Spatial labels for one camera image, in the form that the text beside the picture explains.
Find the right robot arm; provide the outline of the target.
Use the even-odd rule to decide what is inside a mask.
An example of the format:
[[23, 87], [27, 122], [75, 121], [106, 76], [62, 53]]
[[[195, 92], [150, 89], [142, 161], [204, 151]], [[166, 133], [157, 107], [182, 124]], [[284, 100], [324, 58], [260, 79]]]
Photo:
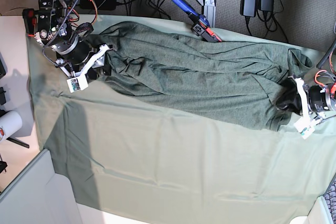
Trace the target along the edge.
[[28, 11], [33, 24], [27, 33], [41, 45], [44, 57], [68, 78], [95, 80], [99, 75], [110, 74], [105, 55], [114, 47], [89, 41], [98, 17], [79, 23], [76, 6], [80, 1], [39, 0], [38, 10]]

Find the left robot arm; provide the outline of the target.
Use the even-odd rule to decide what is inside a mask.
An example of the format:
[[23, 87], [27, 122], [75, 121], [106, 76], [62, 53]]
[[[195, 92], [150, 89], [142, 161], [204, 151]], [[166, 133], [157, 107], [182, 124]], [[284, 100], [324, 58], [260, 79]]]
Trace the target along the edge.
[[292, 87], [277, 100], [277, 108], [302, 116], [335, 111], [334, 52], [335, 42], [316, 65], [318, 71], [313, 77], [314, 85], [307, 85], [303, 79], [291, 76]]

